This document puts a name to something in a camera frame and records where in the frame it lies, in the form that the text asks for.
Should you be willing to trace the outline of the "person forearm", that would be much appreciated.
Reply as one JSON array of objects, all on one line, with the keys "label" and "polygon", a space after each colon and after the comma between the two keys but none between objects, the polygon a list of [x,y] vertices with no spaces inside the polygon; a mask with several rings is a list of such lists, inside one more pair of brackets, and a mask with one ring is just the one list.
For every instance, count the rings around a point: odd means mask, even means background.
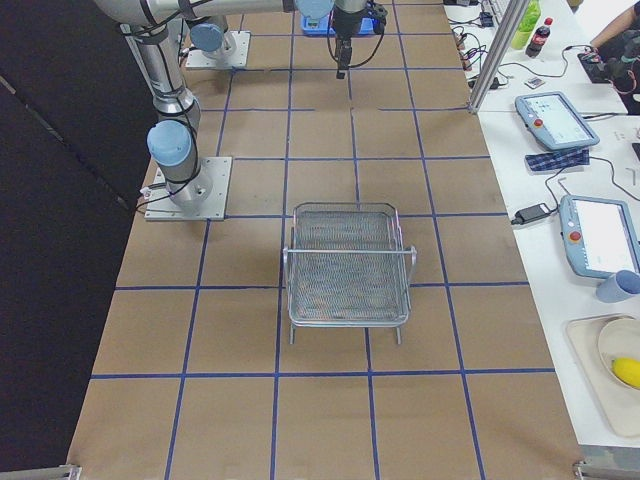
[{"label": "person forearm", "polygon": [[639,9],[636,6],[631,6],[624,10],[591,40],[590,45],[595,49],[599,49],[617,35],[629,30],[639,16],[638,11]]}]

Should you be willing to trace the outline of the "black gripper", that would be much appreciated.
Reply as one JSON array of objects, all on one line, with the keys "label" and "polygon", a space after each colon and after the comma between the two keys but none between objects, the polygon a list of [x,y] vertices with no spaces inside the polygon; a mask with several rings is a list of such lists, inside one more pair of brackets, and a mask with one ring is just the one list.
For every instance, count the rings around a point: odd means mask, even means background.
[{"label": "black gripper", "polygon": [[359,33],[366,14],[366,0],[336,0],[333,8],[333,30],[336,35],[336,78],[342,80],[352,59],[351,39]]}]

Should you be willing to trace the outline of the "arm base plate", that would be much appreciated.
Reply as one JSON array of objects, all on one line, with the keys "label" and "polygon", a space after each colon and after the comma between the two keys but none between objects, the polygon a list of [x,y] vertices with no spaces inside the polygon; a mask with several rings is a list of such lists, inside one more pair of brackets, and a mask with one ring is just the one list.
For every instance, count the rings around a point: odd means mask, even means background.
[{"label": "arm base plate", "polygon": [[200,172],[183,190],[168,198],[164,174],[156,169],[154,181],[161,188],[152,189],[143,200],[144,218],[148,221],[201,221],[224,219],[233,159],[200,158]]},{"label": "arm base plate", "polygon": [[251,34],[249,31],[222,32],[216,25],[192,29],[192,47],[186,60],[188,70],[244,69]]}]

